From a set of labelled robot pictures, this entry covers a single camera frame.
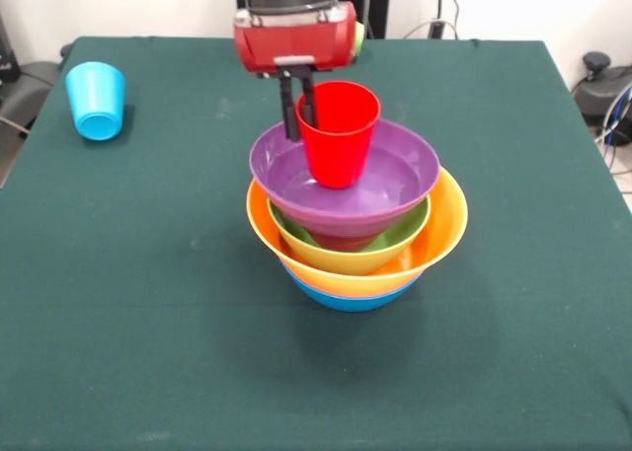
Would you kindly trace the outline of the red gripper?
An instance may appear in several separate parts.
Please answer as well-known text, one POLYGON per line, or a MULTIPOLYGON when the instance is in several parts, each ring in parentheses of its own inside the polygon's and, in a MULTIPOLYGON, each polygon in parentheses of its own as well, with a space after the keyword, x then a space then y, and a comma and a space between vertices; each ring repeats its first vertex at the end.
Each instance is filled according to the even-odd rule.
POLYGON ((299 66, 304 103, 303 120, 317 127, 316 100, 311 67, 316 71, 348 66, 356 52, 356 9, 349 1, 324 10, 287 15, 257 15, 247 9, 236 12, 234 41, 245 69, 251 73, 277 74, 285 137, 300 140, 292 75, 282 68, 299 66))

